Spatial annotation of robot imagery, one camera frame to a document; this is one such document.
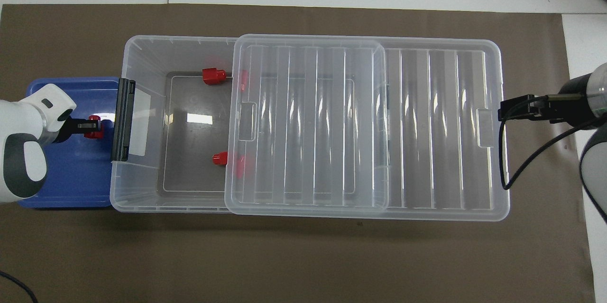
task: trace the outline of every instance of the black cable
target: black cable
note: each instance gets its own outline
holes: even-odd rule
[[[30,299],[32,299],[32,302],[37,303],[36,295],[34,294],[32,289],[28,288],[28,286],[23,284],[23,282],[21,282],[19,279],[13,277],[12,275],[9,275],[6,272],[2,272],[2,271],[0,271],[0,277],[4,277],[4,278],[8,279],[9,281],[19,285],[23,290],[25,290],[28,293],[28,295],[30,295]]]
[[[588,126],[596,124],[596,123],[598,123],[598,125],[601,125],[601,124],[605,123],[605,121],[607,121],[607,114],[602,115],[601,117],[597,117],[595,119],[590,119],[589,121],[586,121],[585,123],[581,123],[577,126],[574,126],[573,128],[570,128],[569,130],[563,132],[562,134],[559,134],[558,136],[556,136],[553,139],[550,139],[548,142],[544,143],[544,145],[540,146],[535,152],[533,152],[533,154],[531,154],[531,156],[529,156],[525,160],[525,162],[523,162],[523,164],[520,167],[518,167],[518,169],[516,170],[516,172],[514,173],[512,178],[510,178],[510,181],[504,186],[504,189],[505,190],[510,189],[510,187],[512,187],[512,185],[514,184],[514,181],[516,181],[516,179],[521,175],[521,173],[525,170],[525,168],[527,168],[527,166],[533,160],[535,160],[535,158],[538,157],[539,154],[541,154],[546,149],[551,147],[554,143],[557,143],[561,139],[563,139],[569,135],[572,135],[575,132],[582,130],[583,128],[587,128]]]
[[[502,188],[506,188],[506,175],[504,174],[504,129],[506,127],[506,122],[510,119],[512,113],[516,110],[520,109],[523,106],[531,104],[532,102],[544,101],[548,100],[548,96],[536,96],[525,101],[519,102],[518,104],[512,106],[510,110],[506,111],[505,115],[502,117],[501,124],[499,125],[499,138],[498,138],[498,159],[499,159],[499,179],[501,180]]]

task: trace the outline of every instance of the red cap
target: red cap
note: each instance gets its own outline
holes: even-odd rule
[[[213,163],[216,165],[227,165],[228,164],[228,152],[223,151],[219,154],[213,155]]]
[[[89,116],[89,120],[101,120],[101,117],[96,116],[96,115],[90,115]],[[101,139],[101,138],[103,138],[103,125],[101,126],[101,130],[99,130],[99,131],[93,131],[93,132],[86,132],[84,134],[84,136],[86,138],[90,138],[90,139]]]
[[[226,71],[217,68],[205,68],[202,70],[202,80],[207,85],[217,85],[226,80]]]

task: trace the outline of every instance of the brown mat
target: brown mat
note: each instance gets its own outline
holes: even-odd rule
[[[4,5],[0,98],[36,78],[120,76],[133,35],[490,39],[507,98],[569,78],[558,14],[227,5]],[[508,127],[510,169],[566,129]],[[123,214],[0,206],[0,270],[41,302],[592,302],[572,138],[520,177],[498,223]],[[0,301],[26,302],[0,280]]]

